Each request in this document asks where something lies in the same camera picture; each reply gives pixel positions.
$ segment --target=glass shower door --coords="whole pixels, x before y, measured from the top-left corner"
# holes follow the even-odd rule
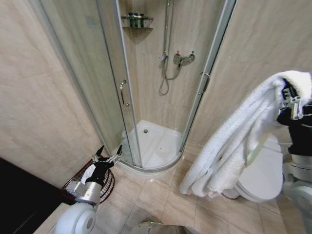
[[[115,48],[114,53],[109,51],[110,46],[120,46],[120,35],[110,33],[106,38],[104,33],[105,27],[114,27],[114,1],[40,0],[37,4],[53,28],[51,35],[59,46],[56,49],[68,63],[108,153],[116,153],[122,144],[122,160],[140,166],[138,142],[132,134],[134,123],[125,120],[133,119],[133,113],[124,55]]]

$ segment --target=toilet seat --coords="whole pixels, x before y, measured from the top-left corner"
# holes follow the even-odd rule
[[[272,148],[262,148],[254,162],[241,174],[235,189],[244,198],[264,202],[277,197],[282,190],[283,155]]]

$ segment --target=tiled floor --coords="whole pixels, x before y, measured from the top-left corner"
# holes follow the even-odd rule
[[[277,204],[285,224],[287,234],[306,234],[300,211],[283,194],[277,198]]]
[[[209,201],[179,194],[199,151],[199,145],[188,143],[179,166],[161,179],[145,180],[113,168],[116,187],[99,207],[94,234],[127,234],[143,221],[190,226],[202,234],[286,234],[275,201],[256,204],[222,196]]]

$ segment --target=shower door handle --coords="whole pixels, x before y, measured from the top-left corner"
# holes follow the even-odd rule
[[[123,82],[121,83],[120,85],[120,95],[121,95],[121,100],[122,100],[122,104],[126,107],[130,106],[129,103],[126,103],[125,104],[125,100],[124,100],[124,97],[123,97],[123,86],[127,83],[127,80],[124,79]]]
[[[207,80],[206,80],[205,86],[204,86],[204,88],[203,88],[203,91],[202,91],[201,93],[198,93],[199,95],[204,94],[204,93],[206,92],[207,86],[208,86],[209,81],[210,81],[210,75],[209,75],[208,73],[203,73],[203,72],[201,72],[200,74],[201,74],[201,75],[204,74],[204,76],[207,77]]]

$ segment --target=laundry basket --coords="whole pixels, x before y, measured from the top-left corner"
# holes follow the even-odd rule
[[[65,196],[69,200],[74,200],[75,197],[66,192],[66,187],[71,181],[81,181],[84,172],[93,164],[92,160],[90,160],[80,171],[74,175],[63,187],[62,187],[62,195]],[[102,190],[100,192],[100,203],[105,201],[109,195],[112,193],[114,185],[115,185],[115,177],[110,169],[108,169],[105,173],[104,185],[102,186]]]

